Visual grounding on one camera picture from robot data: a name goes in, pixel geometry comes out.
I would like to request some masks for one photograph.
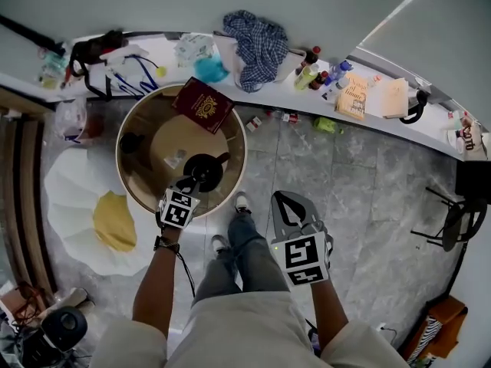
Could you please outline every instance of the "blue jeans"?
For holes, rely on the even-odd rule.
[[[252,217],[241,212],[230,222],[231,249],[221,251],[208,264],[193,305],[205,298],[250,291],[289,291],[269,244],[256,230]],[[244,283],[236,284],[236,267]]]

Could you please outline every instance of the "watch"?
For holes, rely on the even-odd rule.
[[[174,252],[174,254],[179,254],[179,243],[170,241],[168,238],[165,238],[163,236],[157,236],[155,239],[155,245],[153,246],[153,250],[156,251],[159,248],[167,248]]]

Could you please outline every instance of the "hand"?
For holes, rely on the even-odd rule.
[[[182,229],[166,225],[165,229],[163,230],[163,237],[169,239],[171,242],[178,242],[182,231]]]

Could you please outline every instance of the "chair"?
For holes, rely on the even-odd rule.
[[[474,237],[483,224],[484,218],[486,217],[486,211],[488,209],[488,202],[486,199],[470,198],[463,200],[462,202],[454,202],[453,200],[448,199],[446,196],[443,196],[429,187],[426,187],[426,190],[443,199],[442,203],[448,206],[448,214],[445,218],[443,227],[435,236],[411,230],[413,235],[426,237],[428,243],[438,245],[447,252],[451,251],[453,247],[455,247],[456,243],[468,242],[472,237]],[[474,215],[477,212],[479,213],[479,216],[477,217],[477,220],[474,221]],[[469,224],[466,232],[460,234],[462,218],[465,214],[470,215]]]

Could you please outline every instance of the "white sneaker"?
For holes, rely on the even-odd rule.
[[[244,192],[237,192],[236,194],[236,211],[237,212],[248,212],[249,210],[249,202],[247,201],[246,194]]]
[[[229,248],[229,242],[222,235],[214,235],[212,237],[212,247],[216,254],[219,254],[224,249]]]

